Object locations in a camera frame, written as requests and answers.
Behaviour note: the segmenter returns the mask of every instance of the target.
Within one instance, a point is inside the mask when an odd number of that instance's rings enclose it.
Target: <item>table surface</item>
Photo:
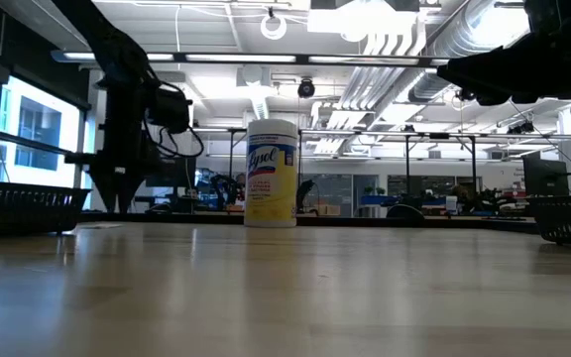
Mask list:
[[[571,356],[571,247],[538,236],[108,223],[0,239],[0,356],[527,355]]]

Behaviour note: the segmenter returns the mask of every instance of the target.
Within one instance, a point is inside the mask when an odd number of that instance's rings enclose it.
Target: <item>fluorescent light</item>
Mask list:
[[[301,130],[302,134],[355,135],[351,130]]]
[[[65,53],[63,55],[68,60],[96,60],[93,53]]]
[[[96,60],[93,53],[64,53],[68,60]],[[147,58],[153,61],[174,61],[172,54],[147,54]]]
[[[417,65],[419,59],[411,58],[386,58],[386,57],[365,57],[365,56],[310,56],[310,63],[323,63],[323,64],[360,64],[360,65],[397,65],[397,66],[411,66]]]
[[[229,130],[226,128],[194,128],[195,133],[226,133]]]
[[[447,65],[448,64],[448,59],[432,59],[431,60],[431,65]]]
[[[385,135],[385,136],[416,136],[417,133],[405,133],[405,132],[363,132],[367,135]]]
[[[338,160],[371,160],[372,158],[370,157],[338,157],[338,158],[334,158],[334,159],[338,159]]]
[[[278,63],[294,63],[295,56],[280,55],[186,55],[186,60],[195,62],[278,62]]]
[[[206,157],[208,158],[225,158],[228,159],[230,158],[230,154],[206,154]],[[233,159],[236,158],[246,158],[246,155],[233,155]]]
[[[147,58],[149,60],[168,60],[168,61],[174,60],[172,54],[147,54]]]

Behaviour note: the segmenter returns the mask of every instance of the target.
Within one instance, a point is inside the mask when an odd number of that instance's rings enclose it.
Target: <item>black basket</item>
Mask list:
[[[528,202],[543,239],[571,244],[571,196],[529,198]]]
[[[88,189],[0,182],[0,235],[68,231]]]

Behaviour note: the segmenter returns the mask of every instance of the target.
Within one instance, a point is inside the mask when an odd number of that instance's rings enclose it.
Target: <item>air duct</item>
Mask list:
[[[512,43],[529,30],[527,15],[495,7],[496,0],[471,0],[426,50],[428,56],[459,58],[489,52]],[[450,82],[426,73],[409,91],[411,102],[435,99]]]

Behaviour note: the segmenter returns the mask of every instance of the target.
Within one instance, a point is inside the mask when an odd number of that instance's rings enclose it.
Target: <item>light fixture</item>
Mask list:
[[[189,62],[272,62],[272,63],[294,63],[295,56],[284,55],[218,55],[200,54],[186,55]]]
[[[194,128],[195,133],[226,133],[229,130],[227,128]]]
[[[275,30],[269,30],[268,29],[268,22],[272,19],[279,20],[279,26]],[[260,29],[262,31],[262,35],[264,35],[264,37],[266,39],[268,39],[268,40],[280,40],[283,36],[286,35],[286,31],[287,31],[286,19],[283,16],[279,16],[279,15],[272,16],[272,17],[266,16],[262,20],[262,24],[260,26]]]
[[[230,158],[230,154],[206,154],[207,158]],[[246,155],[234,154],[233,159],[246,158]]]
[[[289,9],[290,3],[264,2],[264,1],[190,1],[190,0],[92,0],[96,4],[131,4],[136,6],[193,6],[193,7],[223,7],[233,6],[239,8],[267,8]]]
[[[173,61],[172,54],[147,54],[147,58],[149,60],[164,60],[164,61]]]
[[[301,130],[302,134],[355,135],[351,130]]]
[[[448,59],[432,59],[431,60],[431,65],[434,66],[441,66],[441,65],[447,65],[448,64]]]
[[[367,57],[367,56],[310,56],[310,63],[323,63],[323,64],[357,64],[357,65],[417,65],[419,59],[403,58],[403,57]]]
[[[68,60],[96,60],[93,53],[65,53],[63,55]]]
[[[363,132],[367,135],[383,135],[383,136],[417,136],[417,133],[401,133],[401,132]]]
[[[66,60],[72,61],[96,61],[96,56],[93,53],[62,53]],[[174,61],[173,54],[147,54],[150,61]]]

